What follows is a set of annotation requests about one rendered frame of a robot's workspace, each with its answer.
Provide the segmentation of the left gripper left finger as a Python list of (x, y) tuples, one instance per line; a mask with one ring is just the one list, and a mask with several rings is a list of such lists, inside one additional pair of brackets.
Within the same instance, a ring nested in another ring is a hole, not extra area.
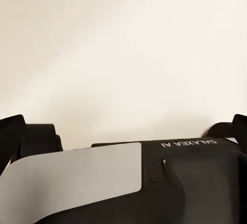
[(27, 133), (22, 114), (0, 120), (0, 175)]

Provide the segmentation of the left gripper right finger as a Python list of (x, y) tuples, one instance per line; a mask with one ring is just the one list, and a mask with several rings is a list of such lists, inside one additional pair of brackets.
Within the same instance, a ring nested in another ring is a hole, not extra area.
[(247, 116), (235, 114), (231, 125), (231, 133), (247, 155)]

